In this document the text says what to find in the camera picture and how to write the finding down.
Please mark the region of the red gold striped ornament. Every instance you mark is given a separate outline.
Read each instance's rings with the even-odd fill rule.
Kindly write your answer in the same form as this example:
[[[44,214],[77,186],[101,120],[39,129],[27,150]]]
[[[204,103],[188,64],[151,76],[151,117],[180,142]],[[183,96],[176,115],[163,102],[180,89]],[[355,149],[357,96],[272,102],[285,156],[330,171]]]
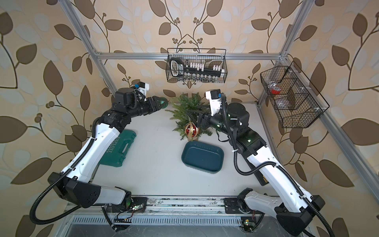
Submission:
[[[185,126],[185,134],[189,141],[196,140],[199,135],[199,128],[193,122]]]

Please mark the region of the green glitter ball ornament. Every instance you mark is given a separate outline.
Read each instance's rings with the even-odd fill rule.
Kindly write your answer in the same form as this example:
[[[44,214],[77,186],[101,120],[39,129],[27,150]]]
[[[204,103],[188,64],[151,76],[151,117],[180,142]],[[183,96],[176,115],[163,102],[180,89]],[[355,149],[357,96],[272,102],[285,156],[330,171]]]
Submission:
[[[168,106],[168,100],[165,97],[160,97],[159,105],[161,109],[165,109]]]

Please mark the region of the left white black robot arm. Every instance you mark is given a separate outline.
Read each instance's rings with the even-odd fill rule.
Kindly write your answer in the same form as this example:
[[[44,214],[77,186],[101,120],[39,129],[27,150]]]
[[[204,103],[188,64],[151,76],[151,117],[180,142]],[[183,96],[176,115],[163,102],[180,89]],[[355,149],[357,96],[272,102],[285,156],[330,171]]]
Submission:
[[[131,123],[132,118],[150,115],[166,108],[167,105],[166,98],[146,97],[137,87],[119,89],[115,93],[112,107],[94,120],[91,136],[85,146],[60,173],[53,172],[49,176],[49,186],[37,197],[30,209],[31,222],[36,225],[50,224],[80,208],[93,205],[112,204],[127,210],[130,207],[129,191],[92,184],[92,176],[101,158],[125,127]],[[60,198],[75,204],[75,207],[50,219],[38,219],[37,207],[51,190],[54,190]]]

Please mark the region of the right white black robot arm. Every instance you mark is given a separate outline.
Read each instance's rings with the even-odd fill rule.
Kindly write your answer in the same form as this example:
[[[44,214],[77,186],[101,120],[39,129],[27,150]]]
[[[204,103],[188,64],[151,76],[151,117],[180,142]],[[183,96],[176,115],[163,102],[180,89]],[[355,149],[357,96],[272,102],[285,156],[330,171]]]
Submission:
[[[321,196],[306,191],[277,160],[266,141],[249,127],[250,115],[240,103],[227,103],[224,93],[211,90],[206,93],[208,110],[186,110],[187,116],[201,129],[214,128],[229,137],[234,155],[234,167],[243,176],[260,173],[276,191],[277,196],[262,195],[246,188],[237,200],[242,212],[257,210],[274,217],[292,236],[304,233],[314,217],[324,225],[329,236],[335,236],[332,227],[320,213],[325,201]]]

